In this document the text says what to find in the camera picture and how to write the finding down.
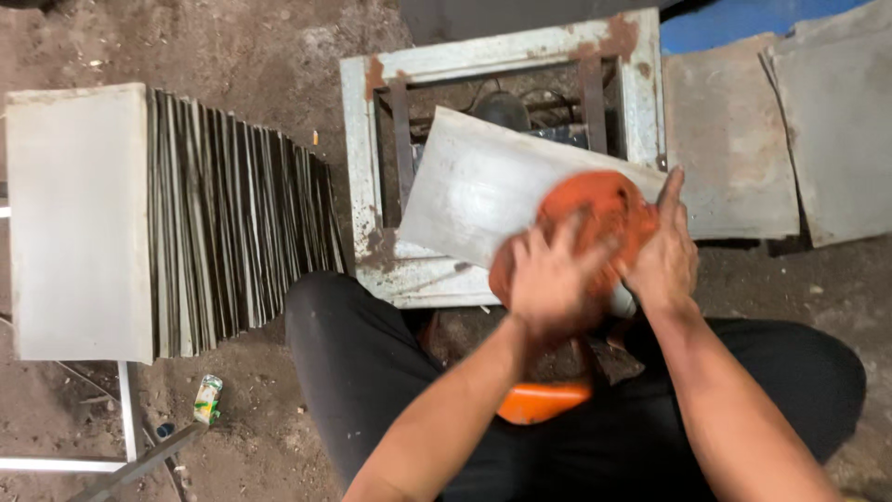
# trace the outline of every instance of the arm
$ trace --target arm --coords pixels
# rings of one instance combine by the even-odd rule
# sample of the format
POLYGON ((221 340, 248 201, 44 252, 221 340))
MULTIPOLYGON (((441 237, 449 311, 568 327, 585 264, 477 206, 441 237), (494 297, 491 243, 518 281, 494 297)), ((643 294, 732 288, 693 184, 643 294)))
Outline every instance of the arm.
POLYGON ((528 361, 581 328, 585 284, 614 240, 571 256, 580 219, 549 247, 533 229, 515 247, 511 313, 468 358, 407 407, 357 473, 344 500, 432 500, 471 456, 528 361))
POLYGON ((660 230, 624 270, 675 387, 691 448, 721 500, 840 500, 802 440, 706 325, 691 299, 697 247, 675 169, 660 197, 660 230))

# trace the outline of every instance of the white metal frame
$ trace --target white metal frame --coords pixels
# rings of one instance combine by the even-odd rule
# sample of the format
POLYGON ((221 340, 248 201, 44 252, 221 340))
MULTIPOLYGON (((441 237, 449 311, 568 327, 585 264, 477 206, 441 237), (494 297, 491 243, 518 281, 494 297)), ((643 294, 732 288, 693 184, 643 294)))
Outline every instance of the white metal frame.
MULTIPOLYGON (((659 13, 644 9, 620 16, 619 21, 638 29, 629 60, 621 58, 618 65, 626 155, 630 162, 659 169, 665 154, 659 13)), ((356 276, 363 286, 401 308, 499 303, 490 292, 486 270, 400 241, 396 229, 384 228, 376 107, 369 99, 370 89, 397 79, 433 83, 570 63, 583 47, 592 51, 586 57, 597 54, 601 41, 616 35, 615 21, 586 21, 341 60, 356 276)))
POLYGON ((142 429, 139 413, 139 393, 136 391, 136 363, 118 361, 120 385, 120 414, 123 421, 124 444, 127 458, 81 457, 51 458, 41 456, 0 457, 0 470, 55 471, 65 473, 114 473, 128 462, 135 462, 145 451, 136 433, 142 429))

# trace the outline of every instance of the dirt floor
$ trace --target dirt floor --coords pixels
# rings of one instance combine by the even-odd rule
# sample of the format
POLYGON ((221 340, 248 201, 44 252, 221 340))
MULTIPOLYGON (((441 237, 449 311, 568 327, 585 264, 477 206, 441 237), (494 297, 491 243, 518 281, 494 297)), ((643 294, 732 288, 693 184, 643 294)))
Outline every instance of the dirt floor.
MULTIPOLYGON (((348 222, 349 190, 339 58, 411 46, 395 1, 66 0, 56 9, 0 8, 0 92, 143 81, 311 145, 334 171, 336 206, 348 222)), ((0 119, 0 130, 4 122, 0 119)), ((0 177, 5 174, 0 139, 0 177)), ((351 243, 349 228, 345 244, 351 243)), ((9 263, 0 221, 0 264, 9 263)), ((771 258, 763 247, 701 250, 698 301, 707 315, 789 319, 843 339, 861 356, 868 397, 855 437, 828 465, 843 489, 892 501, 892 237, 771 258)), ((0 266, 0 314, 10 313, 0 266)), ((444 324, 463 313, 447 313, 444 324)), ((13 357, 0 327, 0 456, 123 455, 116 406, 54 363, 13 357)), ((461 356, 462 344, 443 349, 461 356)), ((111 364, 79 365, 115 389, 111 364)), ((312 422, 284 346, 281 320, 207 355, 159 361, 139 375, 145 422, 185 427, 205 373, 225 382, 222 416, 184 449, 177 483, 189 500, 328 500, 341 487, 312 422)), ((65 500, 94 475, 0 473, 0 502, 65 500)), ((119 500, 175 500, 163 468, 120 489, 119 500)))

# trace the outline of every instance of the knee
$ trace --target knee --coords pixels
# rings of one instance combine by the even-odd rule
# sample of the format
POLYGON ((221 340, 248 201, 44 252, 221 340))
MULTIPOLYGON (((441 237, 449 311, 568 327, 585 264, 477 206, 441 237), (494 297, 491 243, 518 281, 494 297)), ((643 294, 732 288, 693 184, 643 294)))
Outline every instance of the knee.
POLYGON ((310 272, 295 282, 285 296, 285 323, 315 318, 320 310, 342 305, 344 299, 361 286, 342 273, 310 272))
POLYGON ((771 367, 757 369, 754 377, 765 378, 765 391, 825 462, 855 433, 866 387, 863 365, 855 351, 827 333, 792 322, 772 327, 760 351, 771 367))
POLYGON ((791 332, 787 344, 789 350, 798 352, 795 356, 799 361, 798 369, 826 386, 826 394, 835 401, 834 406, 844 408, 840 412, 859 415, 866 376, 855 351, 839 339, 801 324, 792 324, 791 332))

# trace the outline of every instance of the leg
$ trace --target leg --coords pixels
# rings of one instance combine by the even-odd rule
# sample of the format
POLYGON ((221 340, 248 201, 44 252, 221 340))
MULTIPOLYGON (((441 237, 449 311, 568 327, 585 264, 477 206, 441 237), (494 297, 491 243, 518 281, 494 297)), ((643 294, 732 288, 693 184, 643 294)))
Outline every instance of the leg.
MULTIPOLYGON (((392 305, 357 281, 314 272, 288 292, 285 334, 326 451, 349 484, 402 410, 440 376, 392 305)), ((484 499, 514 489, 516 435, 491 427, 444 491, 484 499)))
MULTIPOLYGON (((710 325, 819 462, 854 432, 865 379, 848 347, 792 322, 710 325)), ((616 497, 676 491, 711 498, 685 437, 662 357, 655 360, 658 346, 649 326, 630 333, 626 346, 647 370, 542 425, 540 444, 548 454, 540 486, 616 497)))

